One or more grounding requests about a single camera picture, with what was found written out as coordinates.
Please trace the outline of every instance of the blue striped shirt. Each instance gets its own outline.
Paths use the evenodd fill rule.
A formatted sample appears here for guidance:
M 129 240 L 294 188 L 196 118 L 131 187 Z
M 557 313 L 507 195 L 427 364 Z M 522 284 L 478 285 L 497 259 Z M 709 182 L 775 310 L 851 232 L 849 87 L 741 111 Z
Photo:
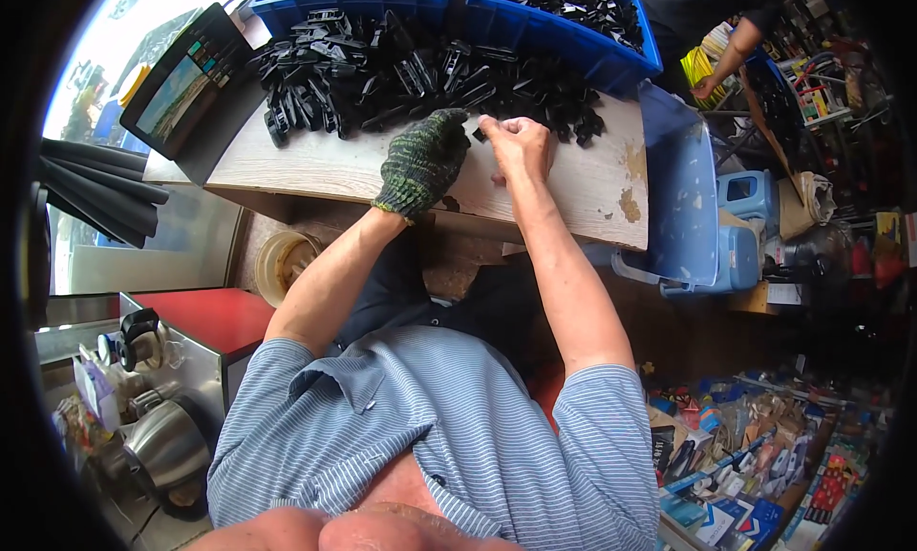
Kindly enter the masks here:
M 649 549 L 659 494 L 636 374 L 567 378 L 554 434 L 497 350 L 448 328 L 383 329 L 339 358 L 258 349 L 208 472 L 213 525 L 273 505 L 349 510 L 411 447 L 440 511 L 527 549 Z

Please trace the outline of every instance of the white wooden table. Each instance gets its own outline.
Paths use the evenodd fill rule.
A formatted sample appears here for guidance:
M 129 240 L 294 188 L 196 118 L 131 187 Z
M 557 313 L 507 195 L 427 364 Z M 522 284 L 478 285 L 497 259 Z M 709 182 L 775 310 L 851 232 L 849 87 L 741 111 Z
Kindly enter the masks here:
M 249 23 L 253 46 L 266 30 Z M 302 197 L 369 202 L 382 186 L 379 167 L 397 129 L 386 134 L 358 134 L 349 140 L 324 131 L 294 132 L 285 148 L 276 148 L 264 126 L 262 105 L 223 154 L 204 188 L 258 213 L 288 220 Z M 640 105 L 604 95 L 596 112 L 606 132 L 588 148 L 557 144 L 548 179 L 557 207 L 576 236 L 646 249 L 648 231 L 647 160 Z M 470 134 L 475 117 L 465 123 Z M 500 240 L 519 240 L 510 196 L 490 180 L 497 164 L 487 142 L 470 138 L 471 149 L 455 185 L 450 208 L 437 205 L 437 225 Z M 191 185 L 171 161 L 150 153 L 144 180 Z

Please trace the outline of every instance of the green work glove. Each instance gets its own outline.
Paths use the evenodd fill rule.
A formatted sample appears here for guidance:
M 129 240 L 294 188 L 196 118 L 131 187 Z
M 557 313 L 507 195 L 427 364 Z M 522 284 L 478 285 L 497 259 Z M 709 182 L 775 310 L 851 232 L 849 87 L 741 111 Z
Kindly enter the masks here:
M 459 177 L 471 142 L 463 109 L 438 109 L 392 139 L 383 163 L 383 190 L 372 205 L 398 213 L 409 224 L 435 205 Z

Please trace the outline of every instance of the man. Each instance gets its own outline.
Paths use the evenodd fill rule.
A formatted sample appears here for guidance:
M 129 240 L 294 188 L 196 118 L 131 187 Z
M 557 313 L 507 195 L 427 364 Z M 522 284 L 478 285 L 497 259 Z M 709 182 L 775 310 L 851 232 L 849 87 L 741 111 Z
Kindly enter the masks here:
M 527 274 L 483 270 L 452 307 L 424 289 L 409 224 L 458 176 L 466 119 L 439 110 L 396 137 L 373 207 L 292 284 L 226 417 L 207 489 L 223 529 L 198 550 L 653 546 L 659 499 L 640 381 L 545 184 L 545 127 L 480 119 Z M 524 338 L 514 317 L 531 319 L 536 297 L 491 298 L 479 281 L 498 270 L 518 288 L 537 280 L 566 368 L 559 434 L 501 351 L 519 350 L 507 337 Z M 329 345 L 343 352 L 316 360 Z
M 691 93 L 707 99 L 773 30 L 782 0 L 641 0 L 659 47 L 663 73 L 654 81 L 667 92 L 688 96 L 688 81 L 681 60 L 701 45 L 718 24 L 742 14 L 713 75 L 701 78 Z

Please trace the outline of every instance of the hand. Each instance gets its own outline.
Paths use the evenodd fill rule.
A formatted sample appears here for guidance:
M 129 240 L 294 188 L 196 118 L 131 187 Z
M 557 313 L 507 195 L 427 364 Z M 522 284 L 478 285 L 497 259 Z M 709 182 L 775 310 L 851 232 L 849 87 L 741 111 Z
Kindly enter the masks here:
M 703 101 L 710 97 L 719 84 L 714 76 L 705 75 L 694 84 L 694 89 L 691 90 L 691 93 L 694 97 Z
M 459 177 L 471 142 L 463 109 L 438 109 L 392 139 L 380 173 L 383 189 L 372 205 L 398 213 L 408 224 L 439 202 Z
M 528 117 L 497 121 L 481 116 L 478 125 L 487 135 L 500 167 L 500 175 L 492 177 L 494 182 L 512 187 L 515 180 L 547 181 L 547 139 L 551 135 L 547 127 Z

